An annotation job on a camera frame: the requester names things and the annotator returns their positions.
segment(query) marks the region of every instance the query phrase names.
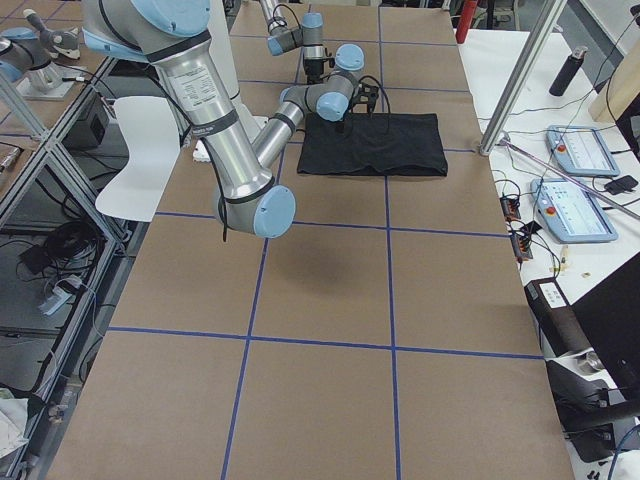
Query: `light blue cap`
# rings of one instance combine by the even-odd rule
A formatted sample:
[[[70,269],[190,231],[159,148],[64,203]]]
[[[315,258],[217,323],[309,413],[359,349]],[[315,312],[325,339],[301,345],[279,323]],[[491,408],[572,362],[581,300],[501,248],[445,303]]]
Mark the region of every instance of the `light blue cap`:
[[[322,26],[322,14],[318,12],[305,13],[302,17],[304,28],[318,28]]]
[[[361,70],[364,67],[364,52],[352,43],[345,43],[336,52],[336,65],[350,72]]]
[[[316,102],[316,112],[325,120],[337,122],[349,108],[349,99],[340,92],[327,92]]]
[[[4,73],[10,82],[20,80],[22,77],[22,72],[7,62],[0,62],[0,72]]]
[[[121,60],[131,60],[133,62],[148,63],[147,57],[138,50],[129,48],[126,45],[115,43],[107,38],[100,37],[83,28],[84,42],[91,50],[106,55],[107,57],[119,58]]]
[[[264,194],[253,218],[258,237],[276,238],[289,230],[296,214],[296,199],[291,190],[276,185]]]
[[[278,39],[276,37],[269,37],[267,39],[267,47],[269,47],[269,51],[274,57],[277,57],[278,55],[282,55],[284,53],[284,51],[282,50],[282,45],[280,45],[280,42],[278,42]]]
[[[8,28],[2,32],[2,36],[9,40],[34,40],[38,38],[36,33],[27,27]]]
[[[289,90],[291,90],[291,87],[287,87],[282,92],[280,92],[280,103],[284,102],[284,97],[287,96],[287,92]]]
[[[198,35],[209,23],[209,0],[131,0],[131,3],[151,25],[176,37]]]

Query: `black mat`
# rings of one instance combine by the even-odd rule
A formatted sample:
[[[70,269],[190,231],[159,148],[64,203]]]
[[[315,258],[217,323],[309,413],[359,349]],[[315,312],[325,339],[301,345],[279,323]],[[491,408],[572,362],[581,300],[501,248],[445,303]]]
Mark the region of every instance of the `black mat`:
[[[433,113],[349,114],[342,133],[335,123],[310,114],[305,130],[298,173],[447,175],[438,117]]]

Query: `black bottle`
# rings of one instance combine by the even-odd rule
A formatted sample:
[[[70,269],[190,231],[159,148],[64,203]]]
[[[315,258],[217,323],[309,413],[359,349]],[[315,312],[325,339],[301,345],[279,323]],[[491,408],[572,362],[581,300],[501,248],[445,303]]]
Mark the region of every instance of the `black bottle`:
[[[587,47],[576,47],[573,53],[567,57],[560,72],[558,72],[558,76],[551,84],[551,88],[549,89],[551,95],[555,95],[556,97],[564,95],[571,80],[576,76],[578,69],[582,65],[582,62],[584,62],[584,55],[587,53],[587,50]]]

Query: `black screen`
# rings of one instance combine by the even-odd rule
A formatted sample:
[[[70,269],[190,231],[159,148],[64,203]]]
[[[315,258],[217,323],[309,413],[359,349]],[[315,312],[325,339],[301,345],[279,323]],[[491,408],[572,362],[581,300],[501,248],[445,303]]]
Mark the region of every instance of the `black screen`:
[[[578,300],[573,310],[622,394],[640,398],[640,253]]]

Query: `label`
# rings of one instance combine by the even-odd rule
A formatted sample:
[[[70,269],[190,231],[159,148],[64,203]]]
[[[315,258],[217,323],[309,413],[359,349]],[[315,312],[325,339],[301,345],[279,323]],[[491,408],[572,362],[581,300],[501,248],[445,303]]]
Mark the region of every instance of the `label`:
[[[177,77],[170,77],[173,91],[185,110],[193,111],[214,103],[218,89],[206,67],[200,66]]]
[[[560,295],[555,283],[541,283],[540,290],[542,290],[542,294],[551,308],[567,306],[567,303],[564,301],[564,298],[562,298],[562,295]]]

